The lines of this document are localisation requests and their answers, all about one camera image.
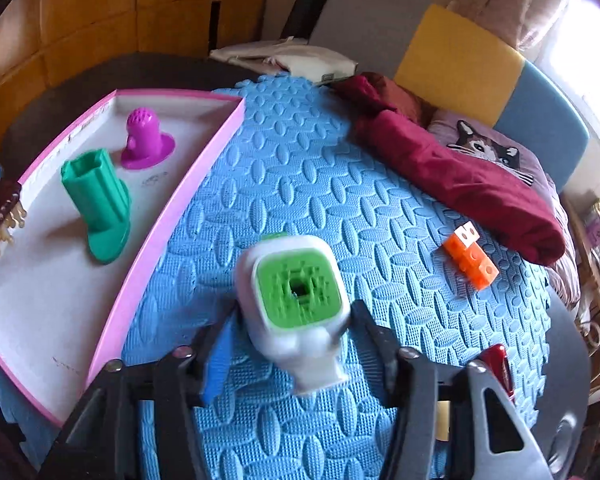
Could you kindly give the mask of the brown mushroom wooden massager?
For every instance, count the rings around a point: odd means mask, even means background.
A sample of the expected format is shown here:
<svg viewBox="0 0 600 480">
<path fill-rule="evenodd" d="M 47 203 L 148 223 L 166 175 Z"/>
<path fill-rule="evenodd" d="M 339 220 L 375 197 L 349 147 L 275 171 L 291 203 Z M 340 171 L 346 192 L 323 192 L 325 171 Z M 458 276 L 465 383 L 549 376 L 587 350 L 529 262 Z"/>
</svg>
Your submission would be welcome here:
<svg viewBox="0 0 600 480">
<path fill-rule="evenodd" d="M 23 229 L 27 211 L 20 202 L 22 185 L 18 181 L 0 180 L 0 243 L 12 244 L 12 229 Z"/>
</svg>

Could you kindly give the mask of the white green square bottle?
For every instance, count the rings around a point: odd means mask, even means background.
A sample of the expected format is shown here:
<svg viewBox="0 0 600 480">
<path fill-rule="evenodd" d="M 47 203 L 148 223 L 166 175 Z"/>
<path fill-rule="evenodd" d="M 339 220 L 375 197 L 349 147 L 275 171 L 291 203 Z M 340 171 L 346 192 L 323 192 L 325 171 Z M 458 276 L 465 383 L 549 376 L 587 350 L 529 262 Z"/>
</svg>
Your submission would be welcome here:
<svg viewBox="0 0 600 480">
<path fill-rule="evenodd" d="M 244 250 L 235 288 L 249 338 L 288 373 L 296 396 L 349 380 L 339 362 L 350 301 L 332 248 L 313 235 L 281 235 Z"/>
</svg>

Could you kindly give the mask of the green plastic cup holder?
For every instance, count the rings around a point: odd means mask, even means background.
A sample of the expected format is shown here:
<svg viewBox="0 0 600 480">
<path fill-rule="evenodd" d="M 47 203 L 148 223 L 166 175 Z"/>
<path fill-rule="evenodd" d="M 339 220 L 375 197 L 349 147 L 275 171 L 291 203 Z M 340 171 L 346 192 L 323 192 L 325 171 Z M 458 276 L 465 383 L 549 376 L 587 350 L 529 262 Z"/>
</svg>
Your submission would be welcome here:
<svg viewBox="0 0 600 480">
<path fill-rule="evenodd" d="M 60 180 L 87 228 L 87 246 L 100 263 L 123 252 L 131 232 L 131 195 L 109 152 L 100 148 L 65 162 Z"/>
</svg>

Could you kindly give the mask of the red metallic case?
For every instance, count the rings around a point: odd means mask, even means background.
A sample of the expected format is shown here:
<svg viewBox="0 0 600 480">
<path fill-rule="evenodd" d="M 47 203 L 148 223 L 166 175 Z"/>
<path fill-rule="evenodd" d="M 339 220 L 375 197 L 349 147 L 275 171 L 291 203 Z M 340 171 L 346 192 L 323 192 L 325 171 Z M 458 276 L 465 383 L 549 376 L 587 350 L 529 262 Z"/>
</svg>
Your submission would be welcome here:
<svg viewBox="0 0 600 480">
<path fill-rule="evenodd" d="M 514 378 L 504 344 L 494 344 L 483 350 L 477 359 L 492 372 L 507 393 L 509 400 L 515 402 Z"/>
</svg>

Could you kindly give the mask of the orange linked cube blocks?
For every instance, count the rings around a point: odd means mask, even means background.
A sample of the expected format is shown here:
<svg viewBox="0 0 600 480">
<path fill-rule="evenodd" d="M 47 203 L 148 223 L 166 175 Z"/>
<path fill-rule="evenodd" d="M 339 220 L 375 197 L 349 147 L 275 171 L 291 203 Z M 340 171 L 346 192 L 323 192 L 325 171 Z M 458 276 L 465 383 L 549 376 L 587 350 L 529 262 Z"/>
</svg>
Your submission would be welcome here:
<svg viewBox="0 0 600 480">
<path fill-rule="evenodd" d="M 480 235 L 470 222 L 462 224 L 442 244 L 474 289 L 489 287 L 500 274 L 493 261 L 479 246 Z"/>
</svg>

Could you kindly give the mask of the purple perforated plastic toy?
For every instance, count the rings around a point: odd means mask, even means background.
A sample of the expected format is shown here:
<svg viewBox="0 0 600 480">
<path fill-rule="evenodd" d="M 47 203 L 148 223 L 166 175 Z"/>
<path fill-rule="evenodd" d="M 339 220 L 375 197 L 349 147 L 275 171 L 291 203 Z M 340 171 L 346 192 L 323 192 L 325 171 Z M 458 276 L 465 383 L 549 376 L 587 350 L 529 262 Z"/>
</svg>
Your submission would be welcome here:
<svg viewBox="0 0 600 480">
<path fill-rule="evenodd" d="M 175 140 L 161 131 L 158 114 L 149 107 L 132 110 L 126 120 L 126 133 L 120 157 L 124 169 L 148 169 L 166 160 L 175 150 Z"/>
</svg>

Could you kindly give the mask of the cream yellow egg shaped object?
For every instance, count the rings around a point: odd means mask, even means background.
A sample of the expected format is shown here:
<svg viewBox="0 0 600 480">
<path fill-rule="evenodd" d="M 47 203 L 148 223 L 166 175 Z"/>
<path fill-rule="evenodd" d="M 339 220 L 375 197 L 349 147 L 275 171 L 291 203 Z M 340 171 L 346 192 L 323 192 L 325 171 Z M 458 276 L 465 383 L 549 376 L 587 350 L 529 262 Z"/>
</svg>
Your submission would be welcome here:
<svg viewBox="0 0 600 480">
<path fill-rule="evenodd" d="M 451 428 L 451 403 L 449 401 L 439 401 L 437 403 L 436 415 L 436 439 L 440 442 L 450 440 Z"/>
</svg>

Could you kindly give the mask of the black low table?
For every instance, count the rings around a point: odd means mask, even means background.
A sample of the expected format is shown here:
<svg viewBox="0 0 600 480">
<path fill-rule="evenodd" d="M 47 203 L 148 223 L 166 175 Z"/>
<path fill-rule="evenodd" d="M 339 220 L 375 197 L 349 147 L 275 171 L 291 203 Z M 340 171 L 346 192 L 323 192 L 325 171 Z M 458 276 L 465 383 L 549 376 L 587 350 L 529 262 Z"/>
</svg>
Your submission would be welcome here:
<svg viewBox="0 0 600 480">
<path fill-rule="evenodd" d="M 6 177 L 23 175 L 38 154 L 88 108 L 114 90 L 232 88 L 260 75 L 210 58 L 133 53 L 113 58 L 44 91 L 20 112 L 0 145 Z"/>
</svg>

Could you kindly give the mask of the blue foam puzzle mat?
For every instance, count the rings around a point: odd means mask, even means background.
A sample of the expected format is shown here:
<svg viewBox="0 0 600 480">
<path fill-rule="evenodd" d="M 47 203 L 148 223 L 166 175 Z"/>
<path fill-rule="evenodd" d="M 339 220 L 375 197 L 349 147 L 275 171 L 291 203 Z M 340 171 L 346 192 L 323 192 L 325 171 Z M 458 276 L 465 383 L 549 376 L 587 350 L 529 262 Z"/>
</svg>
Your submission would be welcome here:
<svg viewBox="0 0 600 480">
<path fill-rule="evenodd" d="M 349 295 L 429 359 L 458 365 L 504 344 L 517 411 L 534 425 L 550 356 L 544 270 L 483 235 L 500 275 L 473 289 L 441 247 L 462 217 L 349 143 L 336 96 L 283 76 L 240 82 L 232 95 L 245 101 L 244 122 L 151 274 L 125 361 L 155 359 L 201 326 L 244 249 L 279 232 L 312 234 L 334 250 Z M 215 477 L 376 478 L 396 414 L 370 394 L 349 339 L 340 360 L 344 385 L 298 398 L 290 376 L 239 337 L 223 392 L 199 416 Z"/>
</svg>

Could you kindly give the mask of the pink white shallow tray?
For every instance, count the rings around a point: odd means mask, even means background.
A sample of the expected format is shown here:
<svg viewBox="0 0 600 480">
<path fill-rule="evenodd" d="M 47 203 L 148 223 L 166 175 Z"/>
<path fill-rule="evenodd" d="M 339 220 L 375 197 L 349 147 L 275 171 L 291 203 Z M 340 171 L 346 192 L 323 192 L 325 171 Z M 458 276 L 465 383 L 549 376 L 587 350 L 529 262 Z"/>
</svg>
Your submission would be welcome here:
<svg viewBox="0 0 600 480">
<path fill-rule="evenodd" d="M 166 243 L 245 110 L 222 93 L 117 90 L 22 175 L 0 243 L 0 367 L 53 424 L 120 356 Z"/>
</svg>

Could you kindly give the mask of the wooden panel wardrobe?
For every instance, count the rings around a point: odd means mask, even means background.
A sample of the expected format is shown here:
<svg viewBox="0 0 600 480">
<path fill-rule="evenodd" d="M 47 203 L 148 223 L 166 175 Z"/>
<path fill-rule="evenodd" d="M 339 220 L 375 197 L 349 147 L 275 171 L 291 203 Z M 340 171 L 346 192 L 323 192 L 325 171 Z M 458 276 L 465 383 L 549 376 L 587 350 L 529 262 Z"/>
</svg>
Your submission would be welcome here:
<svg viewBox="0 0 600 480">
<path fill-rule="evenodd" d="M 201 58 L 255 40 L 266 0 L 10 0 L 0 15 L 0 144 L 44 91 L 135 53 Z"/>
</svg>

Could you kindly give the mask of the purple cat face pillow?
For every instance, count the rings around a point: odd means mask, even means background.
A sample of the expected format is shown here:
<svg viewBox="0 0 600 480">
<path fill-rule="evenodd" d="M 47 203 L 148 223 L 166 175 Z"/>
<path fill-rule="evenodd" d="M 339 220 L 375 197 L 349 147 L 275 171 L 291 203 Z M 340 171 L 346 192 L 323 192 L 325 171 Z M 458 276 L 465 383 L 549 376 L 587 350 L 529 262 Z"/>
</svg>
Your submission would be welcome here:
<svg viewBox="0 0 600 480">
<path fill-rule="evenodd" d="M 428 131 L 451 150 L 494 162 L 514 174 L 529 188 L 533 188 L 548 202 L 556 194 L 553 180 L 532 151 L 477 119 L 438 108 L 432 116 Z"/>
</svg>

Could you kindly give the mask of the purple box on shelf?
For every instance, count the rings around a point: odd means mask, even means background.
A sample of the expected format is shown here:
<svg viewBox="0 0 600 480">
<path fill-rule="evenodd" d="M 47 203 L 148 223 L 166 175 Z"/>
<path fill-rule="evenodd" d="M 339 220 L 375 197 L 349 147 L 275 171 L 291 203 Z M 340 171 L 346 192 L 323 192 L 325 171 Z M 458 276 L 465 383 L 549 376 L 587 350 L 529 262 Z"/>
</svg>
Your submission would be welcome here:
<svg viewBox="0 0 600 480">
<path fill-rule="evenodd" d="M 584 215 L 585 234 L 594 252 L 600 256 L 600 199 L 598 198 Z"/>
</svg>

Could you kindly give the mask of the grey yellow blue headboard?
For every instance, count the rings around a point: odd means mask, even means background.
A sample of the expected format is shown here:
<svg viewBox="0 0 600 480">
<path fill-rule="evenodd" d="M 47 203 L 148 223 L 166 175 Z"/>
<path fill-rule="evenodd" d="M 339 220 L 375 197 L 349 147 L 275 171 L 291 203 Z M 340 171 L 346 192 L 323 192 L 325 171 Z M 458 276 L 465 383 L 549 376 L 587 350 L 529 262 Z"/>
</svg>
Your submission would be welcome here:
<svg viewBox="0 0 600 480">
<path fill-rule="evenodd" d="M 326 0 L 310 41 L 524 144 L 556 188 L 565 187 L 588 145 L 584 121 L 550 78 L 429 0 Z"/>
</svg>

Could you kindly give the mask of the beige canvas bag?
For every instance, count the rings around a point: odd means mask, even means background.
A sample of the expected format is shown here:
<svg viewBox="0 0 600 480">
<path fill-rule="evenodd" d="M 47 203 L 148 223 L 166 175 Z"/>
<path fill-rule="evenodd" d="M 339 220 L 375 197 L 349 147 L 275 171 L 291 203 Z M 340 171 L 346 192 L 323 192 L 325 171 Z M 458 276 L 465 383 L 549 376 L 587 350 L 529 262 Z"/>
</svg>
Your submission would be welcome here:
<svg viewBox="0 0 600 480">
<path fill-rule="evenodd" d="M 357 62 L 339 52 L 294 37 L 235 44 L 212 50 L 209 58 L 262 75 L 306 78 L 312 84 L 330 84 L 352 77 L 358 68 Z"/>
</svg>

